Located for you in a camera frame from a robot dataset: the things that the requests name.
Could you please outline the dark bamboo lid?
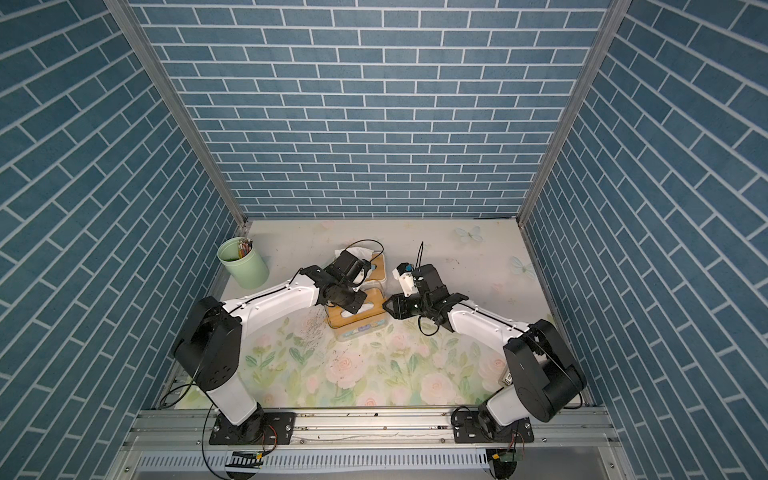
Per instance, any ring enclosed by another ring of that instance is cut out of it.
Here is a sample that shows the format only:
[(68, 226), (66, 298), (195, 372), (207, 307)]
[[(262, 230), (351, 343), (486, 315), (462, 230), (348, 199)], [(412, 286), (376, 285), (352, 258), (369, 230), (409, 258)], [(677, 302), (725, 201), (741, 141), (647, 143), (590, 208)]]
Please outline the dark bamboo lid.
[(365, 290), (366, 299), (356, 313), (350, 313), (342, 307), (327, 307), (327, 323), (333, 329), (346, 327), (355, 322), (374, 317), (385, 312), (382, 304), (384, 296), (379, 288)]

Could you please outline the clear plastic tissue box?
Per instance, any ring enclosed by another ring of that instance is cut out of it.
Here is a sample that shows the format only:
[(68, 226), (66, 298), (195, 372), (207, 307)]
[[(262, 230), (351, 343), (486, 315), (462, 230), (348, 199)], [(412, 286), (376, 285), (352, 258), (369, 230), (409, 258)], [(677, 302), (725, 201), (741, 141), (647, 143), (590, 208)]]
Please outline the clear plastic tissue box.
[(389, 324), (389, 320), (390, 316), (387, 313), (380, 313), (343, 327), (335, 328), (333, 333), (338, 342), (351, 341), (386, 327)]

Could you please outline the white tissue box base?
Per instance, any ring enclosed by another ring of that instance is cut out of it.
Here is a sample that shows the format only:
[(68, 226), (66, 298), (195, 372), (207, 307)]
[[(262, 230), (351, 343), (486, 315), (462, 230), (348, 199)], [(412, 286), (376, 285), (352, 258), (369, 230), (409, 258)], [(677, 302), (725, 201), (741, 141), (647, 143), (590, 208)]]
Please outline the white tissue box base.
[(368, 290), (370, 288), (379, 288), (380, 290), (384, 290), (386, 282), (384, 284), (363, 284), (371, 267), (370, 260), (375, 259), (379, 255), (384, 255), (383, 251), (372, 250), (363, 247), (352, 247), (348, 250), (356, 255), (360, 261), (351, 265), (337, 264), (334, 262), (334, 260), (336, 258), (336, 252), (339, 250), (336, 250), (333, 261), (326, 267), (327, 272), (330, 273), (333, 278), (340, 281), (343, 285), (352, 287), (355, 290)]

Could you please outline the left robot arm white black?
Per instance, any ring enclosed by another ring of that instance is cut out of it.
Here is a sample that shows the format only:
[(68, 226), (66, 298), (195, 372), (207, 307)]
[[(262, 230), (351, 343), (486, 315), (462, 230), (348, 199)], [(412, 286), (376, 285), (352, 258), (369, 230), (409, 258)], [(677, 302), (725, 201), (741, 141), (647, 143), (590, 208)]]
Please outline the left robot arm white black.
[(175, 360), (219, 410), (210, 443), (246, 445), (272, 432), (262, 406), (238, 369), (245, 340), (269, 323), (312, 306), (339, 306), (357, 313), (366, 300), (362, 283), (372, 262), (344, 249), (326, 267), (301, 268), (276, 287), (249, 297), (212, 296), (191, 308), (171, 348)]

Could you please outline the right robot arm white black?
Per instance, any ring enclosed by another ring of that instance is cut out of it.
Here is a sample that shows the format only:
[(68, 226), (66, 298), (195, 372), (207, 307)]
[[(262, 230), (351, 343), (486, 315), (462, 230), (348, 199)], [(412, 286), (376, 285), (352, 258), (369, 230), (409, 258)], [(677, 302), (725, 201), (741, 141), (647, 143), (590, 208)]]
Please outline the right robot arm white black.
[(429, 319), (503, 353), (511, 384), (494, 392), (473, 415), (490, 441), (506, 440), (519, 420), (551, 421), (587, 386), (581, 366), (551, 322), (519, 322), (489, 312), (468, 296), (451, 293), (431, 264), (403, 262), (393, 276), (402, 291), (383, 303), (392, 318)]

